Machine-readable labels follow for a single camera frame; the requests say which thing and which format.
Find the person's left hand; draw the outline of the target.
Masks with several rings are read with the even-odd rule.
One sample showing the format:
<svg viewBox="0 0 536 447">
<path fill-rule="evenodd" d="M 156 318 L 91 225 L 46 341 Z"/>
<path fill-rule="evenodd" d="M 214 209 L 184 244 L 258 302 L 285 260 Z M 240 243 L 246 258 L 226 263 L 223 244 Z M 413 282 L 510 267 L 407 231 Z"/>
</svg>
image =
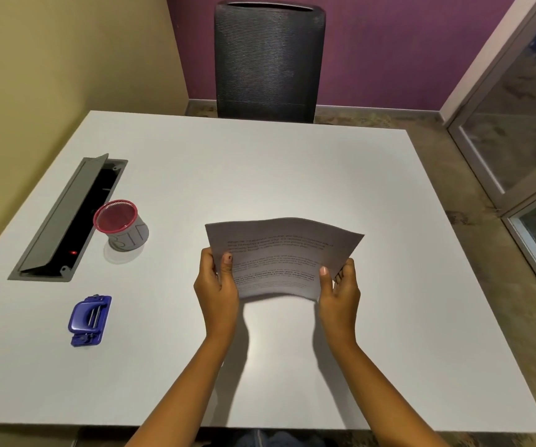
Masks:
<svg viewBox="0 0 536 447">
<path fill-rule="evenodd" d="M 221 258 L 217 268 L 211 248 L 202 249 L 194 290 L 203 314 L 206 337 L 230 344 L 236 331 L 239 293 L 221 291 Z"/>
</svg>

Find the printed white paper sheet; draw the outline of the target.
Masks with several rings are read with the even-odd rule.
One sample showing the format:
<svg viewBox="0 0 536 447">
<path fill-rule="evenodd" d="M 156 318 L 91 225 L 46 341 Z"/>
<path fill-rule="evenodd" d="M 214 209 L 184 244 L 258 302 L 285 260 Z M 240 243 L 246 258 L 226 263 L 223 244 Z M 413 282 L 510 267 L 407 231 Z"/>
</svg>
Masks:
<svg viewBox="0 0 536 447">
<path fill-rule="evenodd" d="M 333 277 L 364 235 L 314 220 L 284 217 L 205 225 L 216 263 L 233 258 L 241 299 L 295 296 L 317 301 L 319 269 Z"/>
</svg>

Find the person's blue jeans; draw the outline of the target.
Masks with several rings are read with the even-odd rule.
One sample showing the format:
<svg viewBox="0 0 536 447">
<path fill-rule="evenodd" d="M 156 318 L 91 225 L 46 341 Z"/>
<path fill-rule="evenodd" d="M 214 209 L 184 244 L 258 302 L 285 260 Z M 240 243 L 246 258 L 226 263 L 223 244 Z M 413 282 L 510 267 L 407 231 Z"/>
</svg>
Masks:
<svg viewBox="0 0 536 447">
<path fill-rule="evenodd" d="M 202 447 L 339 447 L 317 434 L 259 428 L 200 428 L 194 443 Z"/>
</svg>

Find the person's right forearm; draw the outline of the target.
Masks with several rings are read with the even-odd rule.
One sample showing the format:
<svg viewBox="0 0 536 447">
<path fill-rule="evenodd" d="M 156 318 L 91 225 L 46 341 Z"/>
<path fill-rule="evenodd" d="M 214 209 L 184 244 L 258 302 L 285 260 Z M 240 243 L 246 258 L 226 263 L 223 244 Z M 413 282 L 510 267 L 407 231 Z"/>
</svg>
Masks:
<svg viewBox="0 0 536 447">
<path fill-rule="evenodd" d="M 336 341 L 329 347 L 379 447 L 450 447 L 356 342 Z"/>
</svg>

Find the person's left forearm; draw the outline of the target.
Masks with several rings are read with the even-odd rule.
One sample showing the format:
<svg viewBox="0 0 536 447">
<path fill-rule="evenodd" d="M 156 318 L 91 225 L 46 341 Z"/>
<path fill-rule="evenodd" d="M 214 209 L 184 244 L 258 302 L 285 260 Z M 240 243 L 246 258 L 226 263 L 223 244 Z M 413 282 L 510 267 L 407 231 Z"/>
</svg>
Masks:
<svg viewBox="0 0 536 447">
<path fill-rule="evenodd" d="M 207 335 L 125 447 L 191 447 L 231 341 L 231 337 Z"/>
</svg>

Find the blue hole punch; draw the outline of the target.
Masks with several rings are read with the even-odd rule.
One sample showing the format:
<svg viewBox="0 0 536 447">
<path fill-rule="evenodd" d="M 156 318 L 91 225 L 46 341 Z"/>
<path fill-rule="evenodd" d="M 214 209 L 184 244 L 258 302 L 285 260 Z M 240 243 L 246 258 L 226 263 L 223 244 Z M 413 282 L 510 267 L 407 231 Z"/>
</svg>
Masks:
<svg viewBox="0 0 536 447">
<path fill-rule="evenodd" d="M 111 303 L 111 296 L 95 294 L 74 306 L 68 324 L 72 347 L 90 347 L 101 343 Z"/>
</svg>

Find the glass door with white frame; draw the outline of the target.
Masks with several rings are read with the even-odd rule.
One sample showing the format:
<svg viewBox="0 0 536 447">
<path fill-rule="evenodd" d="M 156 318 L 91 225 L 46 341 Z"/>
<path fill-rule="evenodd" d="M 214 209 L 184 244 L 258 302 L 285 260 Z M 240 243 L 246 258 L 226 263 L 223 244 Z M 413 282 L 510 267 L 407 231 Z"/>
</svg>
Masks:
<svg viewBox="0 0 536 447">
<path fill-rule="evenodd" d="M 536 0 L 514 0 L 440 114 L 536 275 Z"/>
</svg>

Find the grey cup with red rim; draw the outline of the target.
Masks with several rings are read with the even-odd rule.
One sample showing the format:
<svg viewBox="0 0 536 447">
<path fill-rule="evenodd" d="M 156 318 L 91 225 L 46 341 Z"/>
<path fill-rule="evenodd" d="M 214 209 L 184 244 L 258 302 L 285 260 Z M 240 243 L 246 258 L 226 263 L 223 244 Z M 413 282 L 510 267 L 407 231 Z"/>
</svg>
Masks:
<svg viewBox="0 0 536 447">
<path fill-rule="evenodd" d="M 136 250 L 150 237 L 136 205 L 128 200 L 113 200 L 102 205 L 93 215 L 93 226 L 107 235 L 110 247 L 119 252 Z"/>
</svg>

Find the black mesh office chair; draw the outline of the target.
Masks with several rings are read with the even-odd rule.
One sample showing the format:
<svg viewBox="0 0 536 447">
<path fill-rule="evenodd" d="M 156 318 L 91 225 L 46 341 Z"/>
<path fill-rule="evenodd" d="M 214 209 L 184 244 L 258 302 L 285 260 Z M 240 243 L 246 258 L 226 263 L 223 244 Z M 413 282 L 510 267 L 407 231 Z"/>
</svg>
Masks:
<svg viewBox="0 0 536 447">
<path fill-rule="evenodd" d="M 313 124 L 324 52 L 319 6 L 224 0 L 214 11 L 217 116 Z"/>
</svg>

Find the person's right hand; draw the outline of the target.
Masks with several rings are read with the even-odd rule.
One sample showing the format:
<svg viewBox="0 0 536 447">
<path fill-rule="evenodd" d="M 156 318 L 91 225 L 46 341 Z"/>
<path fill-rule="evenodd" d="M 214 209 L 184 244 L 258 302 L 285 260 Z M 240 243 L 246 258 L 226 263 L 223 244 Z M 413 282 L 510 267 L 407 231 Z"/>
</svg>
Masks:
<svg viewBox="0 0 536 447">
<path fill-rule="evenodd" d="M 318 313 L 326 341 L 331 349 L 336 349 L 356 344 L 355 321 L 361 293 L 352 258 L 346 260 L 332 281 L 334 297 L 318 302 Z"/>
</svg>

